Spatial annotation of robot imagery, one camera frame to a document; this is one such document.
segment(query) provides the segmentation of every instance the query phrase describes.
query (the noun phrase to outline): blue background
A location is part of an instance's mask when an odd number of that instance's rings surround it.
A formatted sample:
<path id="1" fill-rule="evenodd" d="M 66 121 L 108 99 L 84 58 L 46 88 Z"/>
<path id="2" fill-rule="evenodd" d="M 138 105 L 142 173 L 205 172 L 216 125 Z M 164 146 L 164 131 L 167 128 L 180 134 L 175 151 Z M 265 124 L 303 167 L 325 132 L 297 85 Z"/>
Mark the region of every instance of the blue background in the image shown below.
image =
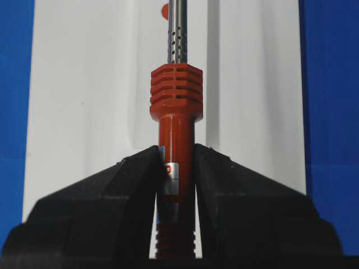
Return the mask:
<path id="1" fill-rule="evenodd" d="M 33 20 L 33 0 L 0 0 L 0 247 L 22 218 Z"/>
<path id="2" fill-rule="evenodd" d="M 300 1 L 307 194 L 359 254 L 359 1 Z"/>
<path id="3" fill-rule="evenodd" d="M 299 4 L 307 193 L 359 254 L 359 1 Z M 0 0 L 0 247 L 22 216 L 33 19 Z"/>

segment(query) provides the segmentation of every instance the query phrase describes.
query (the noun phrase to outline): silver metal tube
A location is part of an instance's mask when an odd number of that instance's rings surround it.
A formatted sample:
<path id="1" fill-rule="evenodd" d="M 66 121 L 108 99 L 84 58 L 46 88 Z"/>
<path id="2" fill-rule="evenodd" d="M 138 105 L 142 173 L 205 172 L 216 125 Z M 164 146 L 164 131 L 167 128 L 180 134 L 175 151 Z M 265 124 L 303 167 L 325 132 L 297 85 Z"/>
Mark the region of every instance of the silver metal tube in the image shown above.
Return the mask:
<path id="1" fill-rule="evenodd" d="M 187 0 L 169 0 L 168 63 L 187 63 Z"/>

